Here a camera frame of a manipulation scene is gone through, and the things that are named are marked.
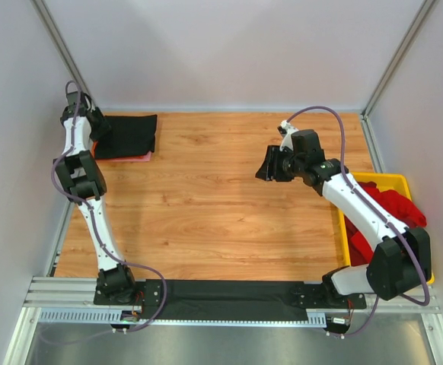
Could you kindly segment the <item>black t-shirt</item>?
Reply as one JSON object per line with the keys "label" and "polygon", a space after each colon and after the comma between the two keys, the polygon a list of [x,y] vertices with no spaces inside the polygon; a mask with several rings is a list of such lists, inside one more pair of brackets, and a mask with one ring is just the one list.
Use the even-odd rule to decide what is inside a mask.
{"label": "black t-shirt", "polygon": [[105,119],[110,130],[94,145],[97,160],[143,157],[155,152],[157,115],[106,116]]}

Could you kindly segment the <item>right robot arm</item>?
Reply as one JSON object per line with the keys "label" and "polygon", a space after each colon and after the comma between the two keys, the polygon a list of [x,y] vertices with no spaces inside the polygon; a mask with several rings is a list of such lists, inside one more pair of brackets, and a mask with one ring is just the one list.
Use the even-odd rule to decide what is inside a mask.
{"label": "right robot arm", "polygon": [[317,133],[287,122],[278,127],[280,145],[270,145],[256,173],[264,181],[302,179],[336,206],[363,235],[371,249],[368,264],[347,266],[324,276],[339,296],[376,294],[383,300],[425,287],[432,277],[430,237],[379,205],[337,159],[327,159]]}

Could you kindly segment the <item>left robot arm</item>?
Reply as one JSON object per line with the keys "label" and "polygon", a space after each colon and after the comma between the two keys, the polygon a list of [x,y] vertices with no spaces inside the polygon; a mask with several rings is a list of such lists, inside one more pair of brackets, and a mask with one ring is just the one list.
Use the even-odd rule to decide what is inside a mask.
{"label": "left robot arm", "polygon": [[86,93],[69,91],[66,99],[61,117],[65,146],[53,161],[53,185],[76,204],[88,226],[98,270],[95,302],[130,304],[135,279],[113,237],[104,198],[107,185],[91,152],[97,133],[107,124]]}

